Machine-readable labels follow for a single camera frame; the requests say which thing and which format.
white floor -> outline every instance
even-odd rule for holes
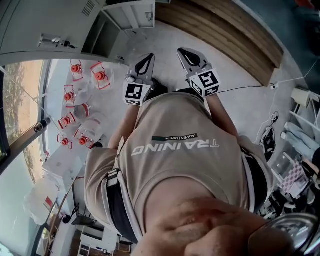
[[[130,33],[131,40],[127,45],[128,54],[125,57],[125,62],[129,65],[141,55],[154,53],[155,67],[153,75],[163,85],[167,86],[170,91],[188,87],[188,84],[185,82],[186,73],[177,56],[177,49],[180,47],[195,49],[207,57],[212,66],[217,69],[223,83],[222,91],[260,85],[229,57],[205,42],[172,26],[156,22],[154,29],[138,29],[135,32],[136,34]],[[300,77],[302,77],[301,72],[292,57],[286,52],[281,68],[275,70],[270,82],[275,84],[280,81]],[[291,99],[291,92],[297,85],[304,86],[304,79],[281,83],[276,90],[258,87],[219,94],[239,133],[248,136],[253,142],[257,138],[261,124],[268,120],[270,108],[274,100],[271,114],[278,111],[279,120],[274,125],[277,147],[274,156],[270,160],[270,164],[274,162],[275,157],[283,150],[284,143],[280,139],[280,134],[284,123],[290,118],[289,111],[294,104]],[[263,128],[258,136],[258,142],[264,131]]]

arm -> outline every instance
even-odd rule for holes
[[[213,123],[225,132],[238,138],[238,131],[224,106],[222,105],[218,95],[214,94],[208,96],[206,100],[209,105]]]
[[[113,133],[108,148],[118,150],[121,138],[125,140],[133,133],[138,118],[139,106],[130,105],[121,121],[119,128]]]

wooden step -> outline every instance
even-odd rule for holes
[[[212,12],[174,0],[171,4],[157,4],[155,17],[218,49],[263,86],[269,84],[273,63],[250,39]]]
[[[248,37],[279,68],[284,51],[270,33],[232,0],[190,0],[211,11]]]

nose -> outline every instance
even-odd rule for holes
[[[188,244],[185,256],[241,256],[247,251],[248,238],[234,226],[218,226],[200,240]]]

person's left arm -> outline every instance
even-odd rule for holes
[[[118,150],[122,137],[126,141],[135,130],[140,106],[129,105],[118,129],[113,133],[108,148]]]

